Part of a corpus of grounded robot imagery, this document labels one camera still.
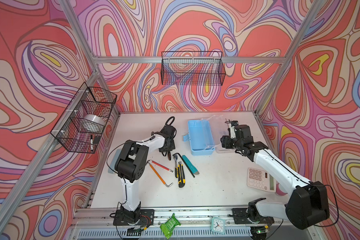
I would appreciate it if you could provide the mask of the light blue plastic tool box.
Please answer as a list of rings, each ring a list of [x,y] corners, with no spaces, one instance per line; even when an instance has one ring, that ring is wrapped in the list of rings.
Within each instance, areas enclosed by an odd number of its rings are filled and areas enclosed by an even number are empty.
[[[233,153],[233,149],[222,147],[221,137],[229,134],[229,125],[223,115],[189,120],[187,123],[188,133],[183,136],[184,142],[190,142],[193,156],[208,156],[216,152],[218,154]]]

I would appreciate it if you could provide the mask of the orange hex key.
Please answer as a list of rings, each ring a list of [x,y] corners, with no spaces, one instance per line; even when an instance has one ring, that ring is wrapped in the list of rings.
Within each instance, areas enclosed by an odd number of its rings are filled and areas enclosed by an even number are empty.
[[[165,180],[161,177],[161,175],[157,172],[157,170],[153,167],[153,165],[152,165],[150,162],[149,162],[148,164],[149,164],[149,166],[151,167],[151,169],[154,171],[154,173],[156,174],[156,176],[160,179],[160,181],[162,182],[162,184],[163,184],[164,186],[166,186],[167,188],[170,188],[170,187],[173,185],[173,183],[167,184],[167,183],[165,182]]]

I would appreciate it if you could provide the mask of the red hex key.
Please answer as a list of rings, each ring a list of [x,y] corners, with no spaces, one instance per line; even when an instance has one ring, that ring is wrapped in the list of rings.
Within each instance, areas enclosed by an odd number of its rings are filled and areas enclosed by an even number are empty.
[[[154,164],[154,165],[156,165],[156,166],[158,166],[158,167],[160,167],[160,168],[162,168],[162,169],[164,169],[164,170],[166,170],[166,171],[168,171],[168,172],[171,172],[171,173],[174,172],[172,169],[167,168],[167,167],[165,167],[164,165],[161,165],[161,164],[159,164],[159,163],[157,163],[157,162],[155,162],[155,161],[149,160],[148,163],[149,163],[149,164]]]

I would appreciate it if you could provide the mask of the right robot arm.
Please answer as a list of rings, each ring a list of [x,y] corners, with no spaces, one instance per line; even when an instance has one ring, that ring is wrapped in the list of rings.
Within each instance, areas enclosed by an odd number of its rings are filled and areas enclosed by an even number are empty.
[[[268,202],[265,198],[249,202],[246,217],[250,222],[257,223],[266,217],[279,218],[304,230],[329,219],[326,185],[300,175],[264,143],[255,142],[248,125],[240,125],[238,121],[227,121],[227,124],[229,134],[221,137],[222,147],[233,149],[236,154],[262,167],[289,196],[287,203]]]

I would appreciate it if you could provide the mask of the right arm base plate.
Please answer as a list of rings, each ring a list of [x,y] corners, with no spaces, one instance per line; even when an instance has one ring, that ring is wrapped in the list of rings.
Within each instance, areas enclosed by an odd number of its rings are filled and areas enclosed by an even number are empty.
[[[229,215],[234,219],[235,224],[272,225],[275,223],[272,217],[262,217],[252,208],[233,208]]]

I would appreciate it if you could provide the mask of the large yellow black utility knife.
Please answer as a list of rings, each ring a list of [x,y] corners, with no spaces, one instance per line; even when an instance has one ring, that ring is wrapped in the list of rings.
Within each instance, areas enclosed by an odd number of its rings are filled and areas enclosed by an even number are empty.
[[[178,186],[179,188],[183,188],[185,186],[185,174],[182,162],[178,164]]]

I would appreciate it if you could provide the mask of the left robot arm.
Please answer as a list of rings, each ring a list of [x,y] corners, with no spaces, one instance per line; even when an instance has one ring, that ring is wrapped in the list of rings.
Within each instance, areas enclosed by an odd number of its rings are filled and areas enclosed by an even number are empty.
[[[141,201],[139,199],[139,183],[142,177],[149,153],[159,151],[164,157],[168,157],[175,147],[175,127],[165,124],[159,132],[152,132],[151,136],[140,141],[128,140],[115,163],[115,172],[125,186],[122,203],[122,211],[128,214],[140,212]]]

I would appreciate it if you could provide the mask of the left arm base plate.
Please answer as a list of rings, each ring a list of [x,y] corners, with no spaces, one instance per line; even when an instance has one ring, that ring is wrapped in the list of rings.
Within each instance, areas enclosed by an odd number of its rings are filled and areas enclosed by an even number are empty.
[[[150,226],[154,223],[155,210],[143,209],[134,212],[117,210],[110,214],[114,226]]]

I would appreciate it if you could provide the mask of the black hex key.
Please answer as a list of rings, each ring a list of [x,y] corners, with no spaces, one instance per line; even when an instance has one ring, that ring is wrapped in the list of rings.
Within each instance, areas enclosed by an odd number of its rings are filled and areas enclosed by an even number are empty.
[[[178,159],[181,159],[181,161],[184,163],[184,161],[183,161],[183,159],[182,159],[182,155],[181,155],[180,153],[174,153],[174,154],[176,154],[176,155],[178,156]],[[192,175],[193,178],[196,177],[196,175],[194,175],[189,169],[188,169],[188,171],[191,173],[191,175]]]

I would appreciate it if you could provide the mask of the teal utility knife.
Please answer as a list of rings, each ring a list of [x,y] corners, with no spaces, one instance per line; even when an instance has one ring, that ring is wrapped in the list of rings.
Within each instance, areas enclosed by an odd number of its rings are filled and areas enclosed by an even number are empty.
[[[182,159],[184,161],[184,163],[188,166],[188,169],[194,174],[194,175],[199,175],[199,171],[197,170],[197,168],[191,163],[191,161],[185,156],[182,155]]]

